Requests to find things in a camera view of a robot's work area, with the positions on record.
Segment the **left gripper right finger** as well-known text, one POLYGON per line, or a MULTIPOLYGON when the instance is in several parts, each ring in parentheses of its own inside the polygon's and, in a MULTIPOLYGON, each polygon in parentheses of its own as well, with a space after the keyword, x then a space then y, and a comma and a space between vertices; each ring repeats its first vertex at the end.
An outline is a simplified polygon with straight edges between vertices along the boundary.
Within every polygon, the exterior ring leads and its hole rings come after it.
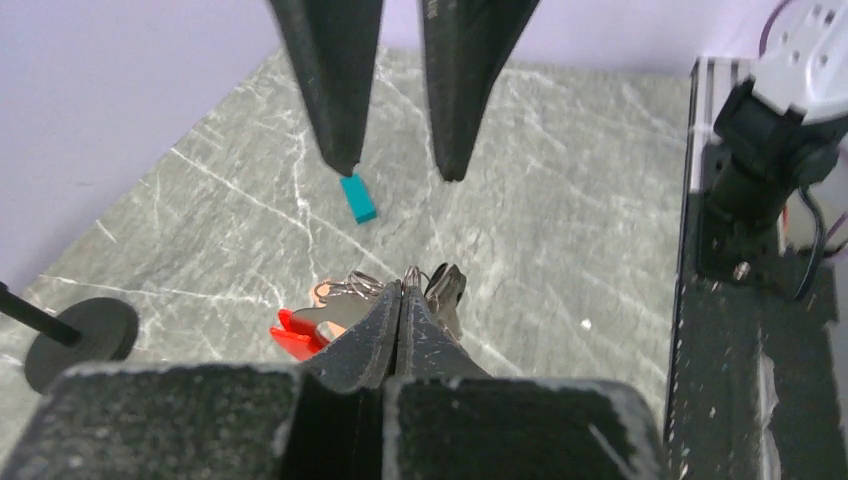
POLYGON ((430 312, 419 287, 404 290, 396 340, 396 385, 458 388, 490 379, 430 312))

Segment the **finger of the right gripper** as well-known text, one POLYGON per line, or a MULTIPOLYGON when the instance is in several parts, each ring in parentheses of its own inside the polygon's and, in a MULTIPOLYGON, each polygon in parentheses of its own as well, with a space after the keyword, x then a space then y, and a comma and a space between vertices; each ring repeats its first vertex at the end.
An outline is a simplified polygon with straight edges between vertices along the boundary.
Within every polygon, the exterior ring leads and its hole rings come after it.
POLYGON ((494 83, 535 0, 419 3, 433 156, 446 182, 467 173, 494 83))
POLYGON ((270 0, 324 163, 360 162, 383 10, 381 0, 270 0))

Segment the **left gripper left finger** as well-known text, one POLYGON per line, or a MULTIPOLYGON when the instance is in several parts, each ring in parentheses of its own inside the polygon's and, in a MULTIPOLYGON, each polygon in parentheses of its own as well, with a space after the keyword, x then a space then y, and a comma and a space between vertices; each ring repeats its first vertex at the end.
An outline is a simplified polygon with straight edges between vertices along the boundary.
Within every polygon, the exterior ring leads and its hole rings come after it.
POLYGON ((334 391, 378 387, 394 372, 401 306, 402 287, 396 280, 360 322, 302 362, 302 369, 334 391))

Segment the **red carabiner keyring with chain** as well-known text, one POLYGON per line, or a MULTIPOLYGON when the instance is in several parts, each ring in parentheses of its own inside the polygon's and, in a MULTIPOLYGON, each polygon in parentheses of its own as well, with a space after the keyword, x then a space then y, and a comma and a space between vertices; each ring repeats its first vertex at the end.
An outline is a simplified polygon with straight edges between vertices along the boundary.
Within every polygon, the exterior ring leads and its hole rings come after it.
POLYGON ((359 323, 371 310, 384 284, 359 270, 343 280, 324 280, 312 287, 313 305, 278 311, 271 338, 287 353, 305 361, 359 323))

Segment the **black tagged key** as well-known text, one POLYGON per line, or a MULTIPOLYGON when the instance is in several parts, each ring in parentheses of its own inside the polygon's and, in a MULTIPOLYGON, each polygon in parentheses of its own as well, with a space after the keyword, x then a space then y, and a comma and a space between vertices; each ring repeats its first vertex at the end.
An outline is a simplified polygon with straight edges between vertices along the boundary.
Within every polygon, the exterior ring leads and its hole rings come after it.
POLYGON ((457 307, 462 299, 467 277, 456 264, 442 263, 430 277, 424 296, 435 321, 456 340, 462 337, 457 307))

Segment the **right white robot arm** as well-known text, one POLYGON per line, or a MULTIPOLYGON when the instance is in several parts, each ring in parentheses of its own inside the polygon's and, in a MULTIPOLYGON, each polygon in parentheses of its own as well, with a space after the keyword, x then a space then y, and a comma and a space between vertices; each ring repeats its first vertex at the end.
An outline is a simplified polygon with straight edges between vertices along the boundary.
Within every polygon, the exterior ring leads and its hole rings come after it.
MULTIPOLYGON (((270 5, 324 162, 349 177, 363 148, 383 5, 270 5)), ((536 10, 533 1, 423 1, 425 80, 437 169, 465 178, 494 83, 536 10)), ((714 131, 731 162, 714 207, 754 228, 834 168, 847 133, 847 5, 819 1, 729 93, 714 131)))

